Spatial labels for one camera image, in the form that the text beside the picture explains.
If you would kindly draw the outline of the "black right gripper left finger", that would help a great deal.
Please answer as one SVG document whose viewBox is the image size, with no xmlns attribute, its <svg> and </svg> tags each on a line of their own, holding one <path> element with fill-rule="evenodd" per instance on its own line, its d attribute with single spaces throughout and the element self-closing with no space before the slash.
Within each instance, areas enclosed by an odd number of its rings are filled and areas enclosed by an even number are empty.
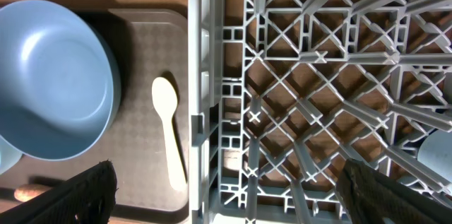
<svg viewBox="0 0 452 224">
<path fill-rule="evenodd" d="M 8 224 L 108 223 L 116 205 L 117 176 L 102 161 L 60 185 L 1 214 Z"/>
</svg>

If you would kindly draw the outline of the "light blue plastic cup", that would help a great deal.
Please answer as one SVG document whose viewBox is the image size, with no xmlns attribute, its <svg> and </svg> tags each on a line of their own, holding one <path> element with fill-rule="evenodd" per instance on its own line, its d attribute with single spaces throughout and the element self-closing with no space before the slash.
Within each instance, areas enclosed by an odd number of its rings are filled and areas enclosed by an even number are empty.
<svg viewBox="0 0 452 224">
<path fill-rule="evenodd" d="M 448 181 L 451 188 L 451 132 L 437 129 L 422 142 L 417 160 Z"/>
</svg>

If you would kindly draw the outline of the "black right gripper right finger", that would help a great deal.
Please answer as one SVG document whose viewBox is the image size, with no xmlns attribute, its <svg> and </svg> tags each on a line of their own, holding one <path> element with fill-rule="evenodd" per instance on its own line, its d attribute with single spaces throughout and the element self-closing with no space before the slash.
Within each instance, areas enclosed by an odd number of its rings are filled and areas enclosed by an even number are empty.
<svg viewBox="0 0 452 224">
<path fill-rule="evenodd" d="M 353 223 L 450 223 L 451 209 L 348 159 L 335 186 Z"/>
</svg>

